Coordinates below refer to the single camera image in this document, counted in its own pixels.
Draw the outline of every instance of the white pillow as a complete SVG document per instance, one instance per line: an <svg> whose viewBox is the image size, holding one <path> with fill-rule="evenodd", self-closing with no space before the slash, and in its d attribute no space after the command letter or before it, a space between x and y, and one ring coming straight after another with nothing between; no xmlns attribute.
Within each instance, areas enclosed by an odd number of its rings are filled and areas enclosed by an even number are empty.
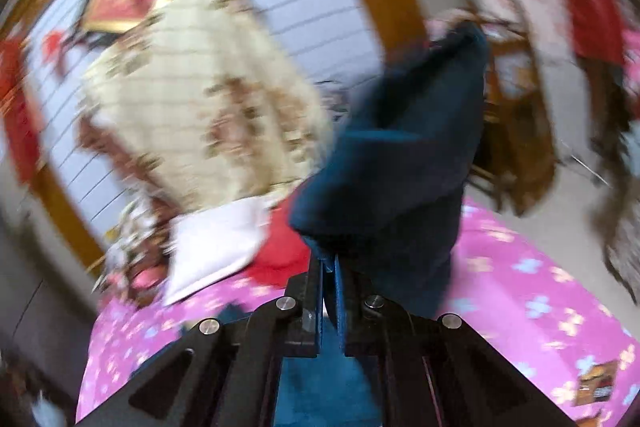
<svg viewBox="0 0 640 427"><path fill-rule="evenodd" d="M245 198L172 220L174 253L163 304L169 306L247 266L269 233L268 202Z"/></svg>

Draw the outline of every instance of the metal screw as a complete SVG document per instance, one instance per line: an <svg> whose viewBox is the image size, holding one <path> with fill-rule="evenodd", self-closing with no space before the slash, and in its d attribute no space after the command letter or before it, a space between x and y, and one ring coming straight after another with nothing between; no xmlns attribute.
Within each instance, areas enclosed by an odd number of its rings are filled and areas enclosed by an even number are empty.
<svg viewBox="0 0 640 427"><path fill-rule="evenodd" d="M220 323L215 319L207 319L200 323L200 333L212 335L220 329Z"/></svg>
<svg viewBox="0 0 640 427"><path fill-rule="evenodd" d="M369 295L366 299L364 299L364 303L367 308L371 308L372 310L377 310L382 308L385 305L385 299L380 295Z"/></svg>
<svg viewBox="0 0 640 427"><path fill-rule="evenodd" d="M462 326L462 319L456 314L447 313L442 318L442 325L445 328L449 328L450 330L457 330L460 326Z"/></svg>
<svg viewBox="0 0 640 427"><path fill-rule="evenodd" d="M280 297L276 301L276 307L282 311L293 309L295 305L296 300L293 297Z"/></svg>

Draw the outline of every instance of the bed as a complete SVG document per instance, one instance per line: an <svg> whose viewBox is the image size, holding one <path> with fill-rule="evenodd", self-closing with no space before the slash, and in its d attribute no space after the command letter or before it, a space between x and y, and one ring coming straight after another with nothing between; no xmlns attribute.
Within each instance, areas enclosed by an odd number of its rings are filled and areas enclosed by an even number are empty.
<svg viewBox="0 0 640 427"><path fill-rule="evenodd" d="M570 274L469 199L453 260L442 312L463 317L572 419L600 413L604 425L616 425L640 389L640 364L638 342L615 317ZM215 316L228 303L251 311L282 293L240 272L166 308L161 298L138 311L111 300L94 325L76 420L175 340L182 322ZM610 361L618 361L610 400L574 407L578 375Z"/></svg>

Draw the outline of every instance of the tiled floor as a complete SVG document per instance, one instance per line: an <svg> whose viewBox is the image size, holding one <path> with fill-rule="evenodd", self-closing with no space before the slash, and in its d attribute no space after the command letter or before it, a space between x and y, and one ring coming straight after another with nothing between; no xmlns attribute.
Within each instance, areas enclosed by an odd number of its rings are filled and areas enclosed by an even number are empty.
<svg viewBox="0 0 640 427"><path fill-rule="evenodd" d="M525 217L516 217L508 208L501 219L580 281L640 339L640 307L605 268L602 240L592 225L609 189L595 187L578 169L559 168L552 193ZM493 201L476 188L468 187L466 193L493 208Z"/></svg>

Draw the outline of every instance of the beige floral blanket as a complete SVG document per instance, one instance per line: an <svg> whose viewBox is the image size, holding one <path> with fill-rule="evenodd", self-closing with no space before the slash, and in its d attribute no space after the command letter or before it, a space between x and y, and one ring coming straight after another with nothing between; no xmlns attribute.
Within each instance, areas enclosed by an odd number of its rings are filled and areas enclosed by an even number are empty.
<svg viewBox="0 0 640 427"><path fill-rule="evenodd" d="M280 201L331 134L316 88L245 0L173 0L108 48L82 88L81 144L100 149L100 130L121 175L152 179L181 212Z"/></svg>

